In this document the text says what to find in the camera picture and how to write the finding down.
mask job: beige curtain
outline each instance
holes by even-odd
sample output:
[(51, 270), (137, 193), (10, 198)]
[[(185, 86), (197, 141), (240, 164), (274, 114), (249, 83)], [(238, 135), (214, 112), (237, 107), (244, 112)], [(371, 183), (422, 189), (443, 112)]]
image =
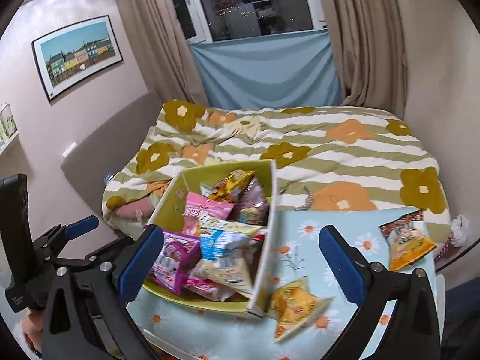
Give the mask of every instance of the beige curtain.
[(172, 0), (117, 0), (123, 26), (148, 90), (163, 101), (209, 105)]
[(407, 75), (397, 0), (321, 1), (342, 105), (381, 108), (402, 117)]

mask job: curtain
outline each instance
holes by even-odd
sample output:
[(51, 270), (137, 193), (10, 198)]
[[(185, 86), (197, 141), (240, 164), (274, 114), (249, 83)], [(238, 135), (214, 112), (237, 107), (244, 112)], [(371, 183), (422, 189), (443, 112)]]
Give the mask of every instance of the curtain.
[(327, 30), (190, 45), (210, 104), (222, 109), (339, 105)]
[(123, 26), (148, 90), (164, 102), (208, 106), (202, 80), (172, 0), (117, 0)]
[(321, 0), (330, 31), (342, 105), (403, 116), (407, 75), (397, 0)]

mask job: cardboard box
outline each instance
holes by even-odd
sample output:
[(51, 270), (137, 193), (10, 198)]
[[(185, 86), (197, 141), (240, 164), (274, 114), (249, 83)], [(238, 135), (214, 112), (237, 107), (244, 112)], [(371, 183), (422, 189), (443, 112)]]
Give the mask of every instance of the cardboard box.
[(199, 295), (184, 290), (182, 296), (172, 294), (167, 289), (155, 283), (149, 277), (143, 287), (148, 291), (185, 306), (197, 309), (228, 312), (232, 314), (253, 314), (263, 317), (266, 309), (270, 289), (269, 255), (274, 244), (274, 218), (277, 205), (277, 169), (275, 161), (258, 160), (242, 162), (224, 162), (215, 165), (198, 166), (184, 169), (172, 180), (169, 188), (163, 195), (148, 224), (155, 224), (164, 230), (181, 232), (183, 229), (183, 211), (188, 192), (200, 194), (200, 184), (210, 186), (225, 178), (236, 169), (255, 171), (255, 175), (262, 185), (263, 192), (270, 197), (270, 213), (267, 222), (267, 236), (263, 242), (257, 275), (253, 284), (253, 294), (249, 301), (214, 302)]

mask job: floral comforter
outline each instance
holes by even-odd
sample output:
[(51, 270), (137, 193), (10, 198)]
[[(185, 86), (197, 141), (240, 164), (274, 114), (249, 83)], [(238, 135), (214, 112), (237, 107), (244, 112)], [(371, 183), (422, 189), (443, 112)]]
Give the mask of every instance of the floral comforter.
[(181, 169), (249, 159), (277, 162), (280, 210), (414, 206), (425, 211), (434, 242), (450, 235), (435, 158), (389, 112), (347, 106), (224, 112), (172, 100), (141, 150), (106, 186), (104, 218), (123, 230), (117, 207), (160, 197)]

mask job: painting of colorful houses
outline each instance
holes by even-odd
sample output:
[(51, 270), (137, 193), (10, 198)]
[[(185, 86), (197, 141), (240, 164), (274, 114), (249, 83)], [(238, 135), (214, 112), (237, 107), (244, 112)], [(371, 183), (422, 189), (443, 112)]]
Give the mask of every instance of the painting of colorful houses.
[(108, 16), (56, 30), (33, 41), (32, 47), (49, 100), (80, 80), (122, 61)]

